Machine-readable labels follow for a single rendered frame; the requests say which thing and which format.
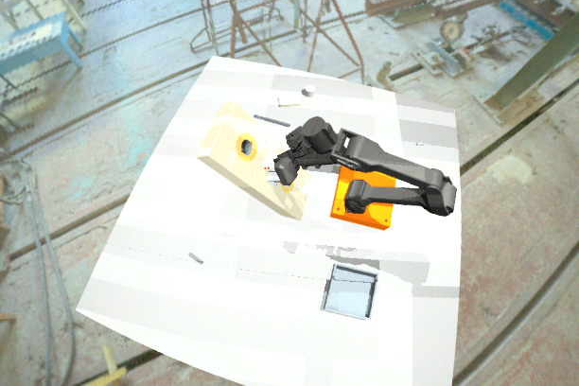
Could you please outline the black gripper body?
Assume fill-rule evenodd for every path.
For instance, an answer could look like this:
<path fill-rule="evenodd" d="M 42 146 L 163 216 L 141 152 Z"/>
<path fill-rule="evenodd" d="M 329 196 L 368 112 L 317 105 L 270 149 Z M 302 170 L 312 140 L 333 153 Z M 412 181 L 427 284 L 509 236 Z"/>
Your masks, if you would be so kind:
<path fill-rule="evenodd" d="M 317 150 L 311 145 L 309 149 L 311 149 L 311 151 L 308 154 L 300 157 L 294 157 L 293 155 L 292 157 L 284 157 L 274 165 L 274 169 L 282 185 L 292 184 L 298 175 L 297 171 L 300 169 L 300 166 L 302 170 L 312 166 L 315 166 L 316 169 L 323 166 L 318 160 Z"/>

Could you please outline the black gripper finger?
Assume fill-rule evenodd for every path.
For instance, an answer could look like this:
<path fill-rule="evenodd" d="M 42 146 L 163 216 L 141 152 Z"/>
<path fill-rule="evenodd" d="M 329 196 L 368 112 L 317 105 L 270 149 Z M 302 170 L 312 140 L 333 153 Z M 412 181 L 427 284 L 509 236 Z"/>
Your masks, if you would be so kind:
<path fill-rule="evenodd" d="M 292 149 L 289 149 L 289 150 L 287 150 L 287 151 L 289 152 L 289 155 L 290 155 L 291 157 L 292 157 L 292 155 L 293 155 L 293 152 L 295 152 L 295 150 L 292 150 Z M 278 157 L 282 157 L 287 151 L 284 151 L 284 152 L 278 154 L 278 155 L 277 155 L 277 158 L 278 158 Z"/>
<path fill-rule="evenodd" d="M 275 163 L 277 163 L 280 159 L 282 159 L 282 158 L 284 158 L 284 157 L 289 157 L 289 156 L 290 156 L 290 154 L 289 154 L 289 152 L 287 151 L 282 157 L 275 158 L 275 159 L 273 159 L 273 161 L 274 161 Z"/>

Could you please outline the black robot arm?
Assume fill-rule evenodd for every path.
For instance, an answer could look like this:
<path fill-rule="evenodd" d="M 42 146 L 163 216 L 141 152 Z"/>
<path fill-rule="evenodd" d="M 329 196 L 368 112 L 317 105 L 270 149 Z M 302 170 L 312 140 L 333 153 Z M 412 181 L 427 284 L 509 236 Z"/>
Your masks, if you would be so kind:
<path fill-rule="evenodd" d="M 349 138 L 345 147 L 346 137 Z M 442 170 L 428 168 L 392 155 L 373 140 L 355 132 L 334 132 L 322 117 L 315 116 L 286 135 L 294 157 L 308 154 L 311 145 L 322 165 L 340 164 L 352 171 L 378 172 L 419 188 L 370 186 L 364 180 L 352 180 L 344 197 L 346 213 L 363 215 L 373 202 L 422 206 L 438 217 L 454 212 L 457 188 Z"/>

